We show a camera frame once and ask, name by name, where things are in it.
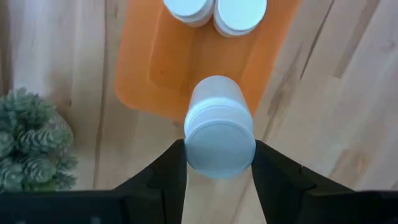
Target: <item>plastic jar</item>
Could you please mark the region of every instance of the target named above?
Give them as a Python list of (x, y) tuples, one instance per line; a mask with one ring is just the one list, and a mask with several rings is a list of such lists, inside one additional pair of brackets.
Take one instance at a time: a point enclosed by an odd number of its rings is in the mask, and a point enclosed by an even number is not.
[(225, 37), (245, 35), (256, 28), (266, 9), (267, 0), (217, 0), (214, 25)]
[(188, 163), (212, 178), (241, 174), (256, 150), (253, 121), (239, 86), (223, 76), (202, 80), (185, 118)]
[(214, 0), (164, 0), (164, 4), (175, 18), (191, 27), (205, 25), (214, 11)]

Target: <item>white round container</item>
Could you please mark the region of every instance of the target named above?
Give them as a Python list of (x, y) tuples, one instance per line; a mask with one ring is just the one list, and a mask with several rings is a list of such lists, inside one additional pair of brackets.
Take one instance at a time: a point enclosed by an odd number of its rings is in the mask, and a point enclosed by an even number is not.
[(214, 0), (164, 0), (164, 4), (175, 18), (191, 27), (205, 25), (214, 11)]
[(195, 87), (184, 132), (187, 160), (203, 175), (233, 177), (251, 165), (253, 121), (239, 86), (227, 77), (208, 77)]
[(266, 9), (267, 0), (217, 0), (214, 25), (225, 37), (245, 35), (256, 28)]

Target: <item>wooden floor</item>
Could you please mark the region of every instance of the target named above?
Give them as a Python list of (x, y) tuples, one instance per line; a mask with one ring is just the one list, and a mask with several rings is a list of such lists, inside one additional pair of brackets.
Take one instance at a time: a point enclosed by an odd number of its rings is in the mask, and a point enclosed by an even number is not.
[[(77, 189), (111, 189), (183, 127), (127, 109), (113, 80), (127, 0), (0, 0), (0, 89), (58, 105), (76, 136)], [(354, 189), (398, 189), (398, 1), (302, 0), (255, 135)], [(265, 223), (251, 172), (188, 170), (183, 223)]]

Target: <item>orange plastic tray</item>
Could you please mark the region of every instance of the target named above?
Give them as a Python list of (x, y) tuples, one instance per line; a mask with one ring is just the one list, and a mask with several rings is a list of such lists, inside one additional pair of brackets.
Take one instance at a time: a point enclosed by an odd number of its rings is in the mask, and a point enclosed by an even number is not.
[(232, 78), (254, 115), (300, 0), (268, 0), (262, 22), (227, 39), (213, 20), (191, 28), (162, 0), (130, 0), (116, 70), (115, 91), (128, 107), (183, 121), (200, 80)]

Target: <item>white lid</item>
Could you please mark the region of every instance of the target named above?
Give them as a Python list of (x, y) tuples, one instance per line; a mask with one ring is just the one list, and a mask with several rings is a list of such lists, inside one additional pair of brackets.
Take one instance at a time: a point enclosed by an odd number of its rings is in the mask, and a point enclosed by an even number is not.
[[(244, 118), (241, 122), (230, 119), (238, 114)], [(212, 178), (243, 173), (251, 165), (256, 150), (252, 130), (243, 126), (247, 123), (246, 116), (245, 111), (220, 107), (208, 108), (198, 114), (192, 123), (194, 129), (185, 140), (189, 164)]]
[(234, 30), (255, 27), (264, 17), (266, 0), (218, 0), (218, 14), (222, 21)]
[(181, 17), (198, 13), (208, 0), (164, 0), (166, 7), (175, 15)]

